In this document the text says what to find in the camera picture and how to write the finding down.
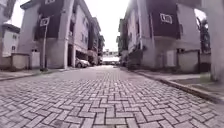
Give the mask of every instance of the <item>building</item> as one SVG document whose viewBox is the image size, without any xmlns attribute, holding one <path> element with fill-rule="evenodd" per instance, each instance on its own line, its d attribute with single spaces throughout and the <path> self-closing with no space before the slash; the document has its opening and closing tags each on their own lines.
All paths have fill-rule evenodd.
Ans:
<svg viewBox="0 0 224 128">
<path fill-rule="evenodd" d="M 89 31 L 88 59 L 92 65 L 98 65 L 98 47 L 100 43 L 100 26 L 97 18 L 93 18 L 93 23 Z"/>
<path fill-rule="evenodd" d="M 176 67 L 176 53 L 201 48 L 195 7 L 184 0 L 131 0 L 119 25 L 122 58 L 139 50 L 143 67 Z"/>
<path fill-rule="evenodd" d="M 12 17 L 16 0 L 0 0 L 0 25 Z"/>
<path fill-rule="evenodd" d="M 103 62 L 103 47 L 105 46 L 104 42 L 105 42 L 104 37 L 100 35 L 98 44 L 98 65 L 101 65 Z"/>
<path fill-rule="evenodd" d="M 91 16 L 84 0 L 31 0 L 21 8 L 25 13 L 19 53 L 31 54 L 36 50 L 42 54 L 48 28 L 45 67 L 67 68 L 75 66 L 76 58 L 88 60 L 89 49 L 92 50 L 89 43 L 93 43 L 90 40 L 91 28 L 96 19 Z"/>
<path fill-rule="evenodd" d="M 11 56 L 17 52 L 20 29 L 11 24 L 1 26 L 0 35 L 0 68 L 7 69 L 11 66 Z"/>
<path fill-rule="evenodd" d="M 203 0 L 202 8 L 208 17 L 211 42 L 212 79 L 224 82 L 224 2 L 223 0 Z"/>
</svg>

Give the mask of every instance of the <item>street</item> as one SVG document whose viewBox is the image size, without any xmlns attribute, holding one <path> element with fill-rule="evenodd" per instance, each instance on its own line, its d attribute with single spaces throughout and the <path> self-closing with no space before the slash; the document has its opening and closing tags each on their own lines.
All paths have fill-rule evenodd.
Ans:
<svg viewBox="0 0 224 128">
<path fill-rule="evenodd" d="M 218 108 L 112 66 L 0 82 L 0 128 L 224 128 Z"/>
</svg>

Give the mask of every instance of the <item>apartment building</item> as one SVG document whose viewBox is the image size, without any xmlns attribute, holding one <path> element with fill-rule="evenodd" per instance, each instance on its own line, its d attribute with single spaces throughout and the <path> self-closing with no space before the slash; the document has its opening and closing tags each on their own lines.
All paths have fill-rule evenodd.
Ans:
<svg viewBox="0 0 224 128">
<path fill-rule="evenodd" d="M 3 24 L 1 30 L 0 69 L 7 69 L 11 66 L 10 57 L 17 52 L 20 29 L 11 24 Z"/>
<path fill-rule="evenodd" d="M 104 37 L 100 35 L 98 44 L 98 65 L 101 65 L 103 62 L 103 47 L 105 46 L 104 42 Z"/>
<path fill-rule="evenodd" d="M 90 31 L 95 18 L 84 0 L 31 0 L 21 8 L 25 13 L 19 53 L 30 54 L 35 50 L 42 54 L 46 32 L 45 65 L 48 68 L 75 66 L 76 58 L 88 60 L 89 43 L 92 43 Z"/>
<path fill-rule="evenodd" d="M 177 52 L 200 50 L 195 7 L 186 1 L 131 0 L 119 25 L 122 58 L 139 49 L 141 65 L 159 69 L 177 66 Z"/>
<path fill-rule="evenodd" d="M 89 62 L 93 65 L 98 64 L 98 47 L 100 43 L 100 31 L 98 20 L 96 17 L 93 18 L 93 24 L 89 31 L 89 45 L 88 45 L 88 55 Z"/>
</svg>

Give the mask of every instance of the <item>white car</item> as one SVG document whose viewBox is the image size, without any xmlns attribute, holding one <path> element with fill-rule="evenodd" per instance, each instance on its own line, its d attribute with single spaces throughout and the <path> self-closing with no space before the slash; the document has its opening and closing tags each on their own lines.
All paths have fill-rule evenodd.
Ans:
<svg viewBox="0 0 224 128">
<path fill-rule="evenodd" d="M 80 60 L 78 58 L 76 58 L 76 67 L 77 68 L 86 68 L 89 67 L 90 63 L 86 60 Z"/>
</svg>

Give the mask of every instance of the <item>white building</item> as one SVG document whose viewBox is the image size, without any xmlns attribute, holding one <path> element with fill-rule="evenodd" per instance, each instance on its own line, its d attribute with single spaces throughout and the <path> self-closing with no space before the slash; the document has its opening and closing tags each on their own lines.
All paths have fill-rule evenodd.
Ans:
<svg viewBox="0 0 224 128">
<path fill-rule="evenodd" d="M 47 15 L 51 17 L 46 45 L 47 67 L 75 66 L 76 57 L 88 60 L 89 26 L 93 19 L 84 0 L 55 0 L 53 3 L 42 4 L 39 0 L 31 0 L 21 8 L 25 10 L 25 13 L 19 53 L 30 54 L 34 49 L 42 53 L 43 35 L 41 33 L 45 32 L 45 27 L 39 27 L 39 21 Z"/>
<path fill-rule="evenodd" d="M 11 24 L 2 25 L 2 40 L 0 40 L 0 68 L 9 68 L 11 56 L 17 52 L 20 29 Z"/>
<path fill-rule="evenodd" d="M 202 0 L 202 8 L 208 17 L 212 78 L 224 82 L 224 2 L 223 0 Z"/>
<path fill-rule="evenodd" d="M 182 1 L 132 0 L 121 23 L 125 24 L 122 32 L 126 33 L 128 53 L 142 49 L 141 64 L 145 67 L 176 66 L 178 50 L 201 47 L 194 9 Z"/>
</svg>

